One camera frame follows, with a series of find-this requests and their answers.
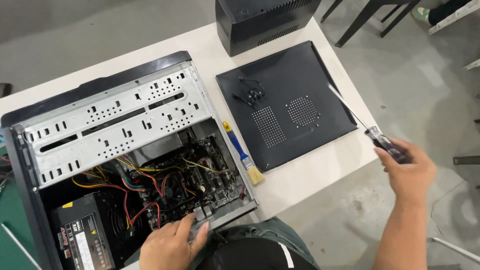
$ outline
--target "white table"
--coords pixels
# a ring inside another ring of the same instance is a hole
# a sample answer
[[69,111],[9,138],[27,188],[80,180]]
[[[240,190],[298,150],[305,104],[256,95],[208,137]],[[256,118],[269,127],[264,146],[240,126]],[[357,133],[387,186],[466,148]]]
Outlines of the white table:
[[[221,120],[227,121],[232,126],[243,148],[247,150],[215,81],[215,76],[306,40],[311,40],[315,44],[346,102],[367,124],[376,125],[314,19],[311,19],[304,29],[232,58],[227,55],[218,39],[216,24],[210,24],[2,98],[0,115],[74,89],[93,79],[107,77],[176,51],[186,50],[191,55]],[[360,127],[354,132],[268,171],[265,174],[266,180],[253,189],[260,203],[255,212],[256,216],[260,220],[273,217],[376,159],[373,144],[363,132],[364,128]]]

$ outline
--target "blue paintbrush handle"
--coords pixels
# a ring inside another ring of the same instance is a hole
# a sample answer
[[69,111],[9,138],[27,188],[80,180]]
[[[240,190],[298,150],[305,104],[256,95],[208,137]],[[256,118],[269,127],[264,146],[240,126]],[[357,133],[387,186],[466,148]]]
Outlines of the blue paintbrush handle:
[[233,146],[235,146],[235,149],[240,154],[240,159],[244,160],[248,158],[248,155],[245,154],[245,152],[243,152],[243,149],[241,148],[237,137],[235,136],[235,134],[233,133],[233,130],[230,128],[227,122],[225,121],[223,122],[223,127],[225,128],[225,131],[227,132],[227,135],[230,138],[230,141],[232,142]]

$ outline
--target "yellow warning sticker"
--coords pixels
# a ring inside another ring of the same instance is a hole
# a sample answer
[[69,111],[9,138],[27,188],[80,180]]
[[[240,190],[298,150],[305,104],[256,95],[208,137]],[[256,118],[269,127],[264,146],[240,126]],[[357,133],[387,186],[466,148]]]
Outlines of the yellow warning sticker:
[[72,206],[73,206],[73,202],[69,202],[66,205],[63,205],[62,208],[68,208],[68,207],[72,207]]

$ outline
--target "brush bristles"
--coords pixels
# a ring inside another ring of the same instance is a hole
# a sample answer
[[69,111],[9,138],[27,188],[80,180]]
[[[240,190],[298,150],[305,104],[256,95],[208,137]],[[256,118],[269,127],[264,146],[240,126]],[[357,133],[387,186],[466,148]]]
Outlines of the brush bristles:
[[255,166],[248,169],[247,173],[252,184],[258,184],[265,179],[265,176]]

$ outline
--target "screwdriver handle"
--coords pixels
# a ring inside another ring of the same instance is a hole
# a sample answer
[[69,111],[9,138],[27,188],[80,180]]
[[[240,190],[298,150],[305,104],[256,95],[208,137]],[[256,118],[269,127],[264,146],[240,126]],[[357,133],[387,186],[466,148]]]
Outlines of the screwdriver handle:
[[412,163],[412,159],[407,154],[408,151],[405,148],[392,143],[385,135],[378,131],[376,126],[370,127],[366,130],[365,135],[372,140],[376,147],[387,151],[398,164]]

